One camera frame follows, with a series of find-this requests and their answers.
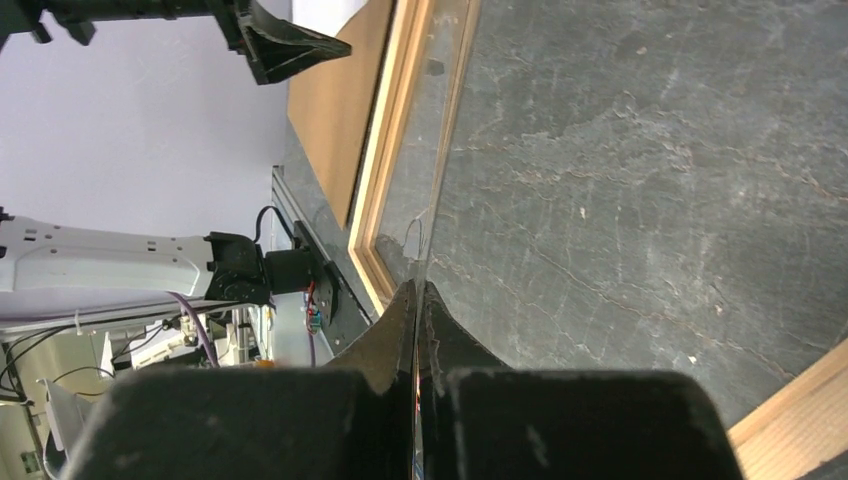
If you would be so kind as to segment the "brown backing board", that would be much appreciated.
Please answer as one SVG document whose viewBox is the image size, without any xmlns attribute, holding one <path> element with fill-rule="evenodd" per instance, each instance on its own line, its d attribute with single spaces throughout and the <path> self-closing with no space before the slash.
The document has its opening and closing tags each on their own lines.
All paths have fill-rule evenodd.
<svg viewBox="0 0 848 480">
<path fill-rule="evenodd" d="M 333 37 L 352 54 L 289 81 L 288 116 L 337 224 L 344 227 L 395 3 L 370 0 Z"/>
</svg>

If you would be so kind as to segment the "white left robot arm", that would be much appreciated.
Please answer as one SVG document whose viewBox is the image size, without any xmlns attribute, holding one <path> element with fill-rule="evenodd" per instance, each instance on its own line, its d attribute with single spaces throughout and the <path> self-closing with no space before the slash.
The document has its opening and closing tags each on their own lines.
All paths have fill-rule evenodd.
<svg viewBox="0 0 848 480">
<path fill-rule="evenodd" d="M 101 21 L 210 16 L 228 48 L 242 56 L 260 85 L 277 84 L 315 65 L 347 57 L 351 46 L 275 17 L 256 1 L 5 1 L 1 34 L 50 41 L 41 17 L 50 13 L 88 45 Z M 263 305 L 304 291 L 322 274 L 303 238 L 288 250 L 264 252 L 257 239 L 212 232 L 156 237 L 62 227 L 24 216 L 1 217 L 1 288 L 118 288 L 165 291 L 179 299 Z"/>
</svg>

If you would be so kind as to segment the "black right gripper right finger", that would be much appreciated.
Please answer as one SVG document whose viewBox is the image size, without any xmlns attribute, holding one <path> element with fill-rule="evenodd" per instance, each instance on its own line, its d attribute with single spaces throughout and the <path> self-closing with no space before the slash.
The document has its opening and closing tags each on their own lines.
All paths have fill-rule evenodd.
<svg viewBox="0 0 848 480">
<path fill-rule="evenodd" d="M 429 479 L 739 479 L 715 405 L 670 370 L 515 369 L 428 284 L 419 317 Z"/>
</svg>

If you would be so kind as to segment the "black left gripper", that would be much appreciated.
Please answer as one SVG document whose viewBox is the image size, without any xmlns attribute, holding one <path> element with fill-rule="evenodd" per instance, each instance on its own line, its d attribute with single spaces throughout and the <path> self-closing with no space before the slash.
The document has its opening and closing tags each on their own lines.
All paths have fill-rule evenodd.
<svg viewBox="0 0 848 480">
<path fill-rule="evenodd" d="M 45 44 L 42 23 L 50 13 L 79 44 L 87 46 L 103 21 L 213 17 L 228 46 L 242 55 L 258 85 L 284 82 L 320 63 L 348 57 L 352 46 L 333 36 L 277 18 L 259 1 L 227 0 L 3 0 L 1 42 L 14 34 Z"/>
</svg>

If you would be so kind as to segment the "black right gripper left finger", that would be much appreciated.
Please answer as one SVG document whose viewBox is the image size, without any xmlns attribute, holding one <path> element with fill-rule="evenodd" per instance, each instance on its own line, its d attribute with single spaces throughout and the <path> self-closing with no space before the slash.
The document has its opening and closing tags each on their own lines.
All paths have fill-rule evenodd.
<svg viewBox="0 0 848 480">
<path fill-rule="evenodd" d="M 413 282 L 327 364 L 148 367 L 87 419 L 65 479 L 409 479 Z"/>
</svg>

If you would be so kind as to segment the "light wooden picture frame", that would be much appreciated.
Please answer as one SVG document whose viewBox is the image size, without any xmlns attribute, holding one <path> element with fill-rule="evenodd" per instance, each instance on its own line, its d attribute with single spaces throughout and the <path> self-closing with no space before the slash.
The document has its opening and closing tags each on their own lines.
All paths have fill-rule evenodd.
<svg viewBox="0 0 848 480">
<path fill-rule="evenodd" d="M 432 1 L 361 257 L 517 368 L 693 377 L 768 479 L 843 479 L 843 1 Z"/>
</svg>

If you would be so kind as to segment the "clear acrylic frame pane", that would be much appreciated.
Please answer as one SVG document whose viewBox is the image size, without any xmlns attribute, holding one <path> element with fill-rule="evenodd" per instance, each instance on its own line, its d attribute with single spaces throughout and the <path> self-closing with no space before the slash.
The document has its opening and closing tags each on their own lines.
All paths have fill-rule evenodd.
<svg viewBox="0 0 848 480">
<path fill-rule="evenodd" d="M 386 439 L 393 479 L 443 476 L 436 335 L 459 327 L 427 269 L 480 8 L 478 1 L 424 1 L 417 7 L 386 142 L 374 251 L 379 273 L 394 280 L 396 290 L 375 329 L 392 372 Z"/>
</svg>

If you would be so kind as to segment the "printed photo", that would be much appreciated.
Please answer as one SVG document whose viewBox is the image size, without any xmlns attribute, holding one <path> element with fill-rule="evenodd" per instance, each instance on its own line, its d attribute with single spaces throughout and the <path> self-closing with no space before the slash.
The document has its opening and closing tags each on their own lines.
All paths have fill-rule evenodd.
<svg viewBox="0 0 848 480">
<path fill-rule="evenodd" d="M 292 21 L 335 36 L 367 3 L 367 0 L 293 0 Z"/>
</svg>

